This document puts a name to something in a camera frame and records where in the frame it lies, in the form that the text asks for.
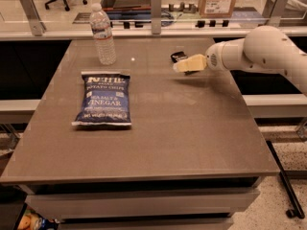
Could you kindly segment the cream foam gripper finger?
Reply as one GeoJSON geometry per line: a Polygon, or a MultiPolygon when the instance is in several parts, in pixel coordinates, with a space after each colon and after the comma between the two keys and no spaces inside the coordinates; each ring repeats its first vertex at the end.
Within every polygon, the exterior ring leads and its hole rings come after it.
{"type": "Polygon", "coordinates": [[[173,65],[173,69],[178,73],[202,71],[205,67],[206,57],[201,54],[182,59],[173,65]]]}

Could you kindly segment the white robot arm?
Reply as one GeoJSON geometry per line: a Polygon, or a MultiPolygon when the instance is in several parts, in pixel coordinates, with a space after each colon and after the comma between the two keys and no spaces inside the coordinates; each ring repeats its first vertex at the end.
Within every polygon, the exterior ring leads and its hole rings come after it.
{"type": "Polygon", "coordinates": [[[245,38],[216,43],[204,55],[196,54],[173,65],[179,73],[203,71],[206,67],[213,71],[280,74],[307,94],[307,53],[272,26],[257,27],[245,38]]]}

